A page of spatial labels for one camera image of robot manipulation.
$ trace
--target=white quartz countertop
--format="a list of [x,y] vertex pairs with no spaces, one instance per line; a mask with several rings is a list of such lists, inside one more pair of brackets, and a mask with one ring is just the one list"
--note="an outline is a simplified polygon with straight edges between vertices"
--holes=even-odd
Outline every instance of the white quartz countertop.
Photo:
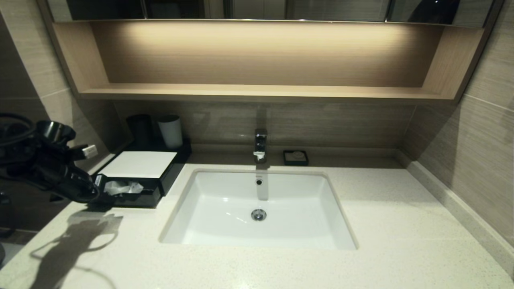
[[193,171],[255,169],[187,164],[156,209],[91,212],[70,204],[0,271],[0,288],[514,287],[407,170],[392,159],[365,163],[269,168],[325,173],[356,238],[356,251],[160,243]]

